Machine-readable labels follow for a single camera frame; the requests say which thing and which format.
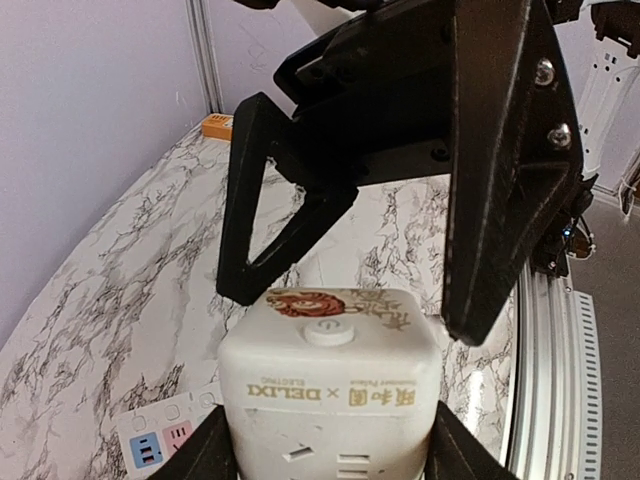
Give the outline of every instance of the pink square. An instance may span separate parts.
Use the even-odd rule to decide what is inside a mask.
[[[165,445],[169,449],[169,456],[176,453],[192,433],[193,426],[189,420],[165,428],[162,431],[162,437],[164,438]]]

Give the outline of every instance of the red graphic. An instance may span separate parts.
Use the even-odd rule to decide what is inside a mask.
[[[272,292],[267,303],[288,317],[329,317],[345,313],[345,303],[322,292]]]

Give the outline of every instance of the white power strip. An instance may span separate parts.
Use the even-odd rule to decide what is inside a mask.
[[[147,478],[162,467],[213,411],[219,398],[220,387],[212,383],[119,415],[116,428],[131,480]]]

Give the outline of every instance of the blue square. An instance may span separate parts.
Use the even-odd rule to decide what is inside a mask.
[[[162,463],[162,451],[155,433],[147,433],[129,440],[133,461],[136,468],[145,468],[157,463]]]

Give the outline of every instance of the marble table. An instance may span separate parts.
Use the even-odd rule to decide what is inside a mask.
[[[187,134],[113,205],[0,352],[0,479],[127,478],[114,418],[217,381],[245,309],[216,294],[229,144]],[[259,252],[303,192],[269,167]],[[448,178],[361,190],[280,286],[394,287],[439,312]],[[496,457],[504,445],[513,301],[481,348],[442,329],[442,399]]]

